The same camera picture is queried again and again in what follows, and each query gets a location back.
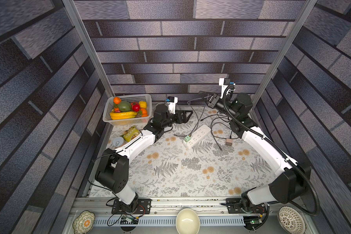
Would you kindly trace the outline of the green charger plug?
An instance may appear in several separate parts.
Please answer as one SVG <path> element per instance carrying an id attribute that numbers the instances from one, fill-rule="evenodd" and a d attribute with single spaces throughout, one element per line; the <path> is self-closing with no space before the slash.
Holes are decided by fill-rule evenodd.
<path id="1" fill-rule="evenodd" d="M 192 136 L 191 136 L 191 135 L 187 135 L 187 136 L 184 138 L 184 141 L 185 141 L 185 142 L 189 142 L 191 139 L 192 139 Z"/>

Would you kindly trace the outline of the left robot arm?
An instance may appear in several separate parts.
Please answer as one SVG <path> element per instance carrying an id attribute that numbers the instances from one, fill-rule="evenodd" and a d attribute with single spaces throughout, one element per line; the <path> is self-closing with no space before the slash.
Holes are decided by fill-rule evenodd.
<path id="1" fill-rule="evenodd" d="M 139 208 L 137 193 L 127 185 L 132 160 L 147 147 L 156 143 L 165 133 L 165 128 L 174 124 L 187 123 L 192 114 L 192 110 L 173 110 L 170 104 L 158 105 L 153 117 L 137 137 L 115 150 L 104 151 L 100 157 L 95 181 L 118 198 L 120 211 L 130 214 Z"/>

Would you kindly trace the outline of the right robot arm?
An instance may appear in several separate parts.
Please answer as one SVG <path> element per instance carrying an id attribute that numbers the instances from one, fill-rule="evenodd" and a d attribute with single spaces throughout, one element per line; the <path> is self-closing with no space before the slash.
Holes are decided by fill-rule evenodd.
<path id="1" fill-rule="evenodd" d="M 308 215 L 319 214 L 320 200 L 310 181 L 310 166 L 301 165 L 282 151 L 248 116 L 248 110 L 252 106 L 248 94 L 239 93 L 232 103 L 229 103 L 226 98 L 213 94 L 206 99 L 206 104 L 230 118 L 231 130 L 260 154 L 276 176 L 268 185 L 242 193 L 238 206 L 243 211 L 250 213 L 255 207 L 264 203 L 290 203 Z M 311 193 L 314 201 L 314 208 L 311 211 L 294 202 L 294 199 L 307 192 Z"/>

